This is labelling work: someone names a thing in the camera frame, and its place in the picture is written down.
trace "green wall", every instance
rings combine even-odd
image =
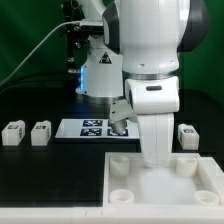
[[[62,0],[0,0],[0,80],[55,26],[64,21]],[[104,0],[107,5],[111,0]],[[206,0],[211,27],[204,42],[180,56],[181,88],[207,92],[224,106],[224,1]],[[66,69],[66,42],[55,33],[17,76]]]

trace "blue light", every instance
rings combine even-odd
[[[82,66],[80,69],[80,90],[83,90],[83,85],[84,85],[84,67]]]

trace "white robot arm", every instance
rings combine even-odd
[[[111,107],[111,126],[135,114],[147,166],[166,163],[179,110],[178,52],[193,50],[208,32],[203,0],[115,0],[103,13],[105,45],[123,55],[124,97]]]

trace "white cube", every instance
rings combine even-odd
[[[2,144],[15,146],[19,145],[25,136],[25,123],[24,121],[12,121],[2,131]]]
[[[32,146],[46,146],[51,137],[51,122],[37,122],[31,131]]]
[[[178,140],[185,150],[198,150],[199,135],[192,125],[178,126]]]

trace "black table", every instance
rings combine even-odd
[[[180,123],[200,133],[199,152],[212,156],[224,169],[224,109],[207,94],[180,92],[175,114],[173,152]],[[63,118],[107,119],[109,106],[81,102],[63,89],[17,88],[0,95],[0,129],[23,120],[26,136],[18,147],[0,140],[0,207],[102,206],[105,152],[140,152],[139,140],[76,139],[58,142],[54,136]],[[37,121],[52,123],[47,147],[32,147],[30,132]]]

